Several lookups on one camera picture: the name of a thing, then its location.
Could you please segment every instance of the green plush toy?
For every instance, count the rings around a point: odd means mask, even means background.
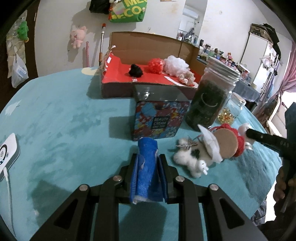
[[[22,22],[17,30],[19,39],[23,40],[25,43],[29,41],[28,31],[27,21]]]

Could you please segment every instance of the blue plastic wrapper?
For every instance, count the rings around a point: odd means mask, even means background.
[[[133,203],[162,202],[163,193],[157,170],[157,141],[144,137],[138,141],[138,147],[139,154],[131,182],[131,201]]]

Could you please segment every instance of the air conditioner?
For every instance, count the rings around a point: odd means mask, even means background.
[[[190,18],[198,19],[198,14],[188,8],[184,8],[183,15],[188,16]]]

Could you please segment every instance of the jar with dark contents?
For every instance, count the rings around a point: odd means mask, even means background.
[[[239,72],[209,57],[207,68],[185,117],[187,124],[196,131],[200,131],[197,125],[211,127],[229,99],[239,76]]]

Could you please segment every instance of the glass jar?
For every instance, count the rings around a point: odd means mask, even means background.
[[[196,131],[200,131],[198,124],[211,127],[229,99],[239,76],[239,72],[209,57],[207,68],[185,117],[187,124]]]
[[[218,115],[218,120],[221,122],[221,124],[227,123],[232,125],[234,120],[242,112],[242,108],[245,104],[246,101],[240,95],[237,93],[232,93],[227,104]]]

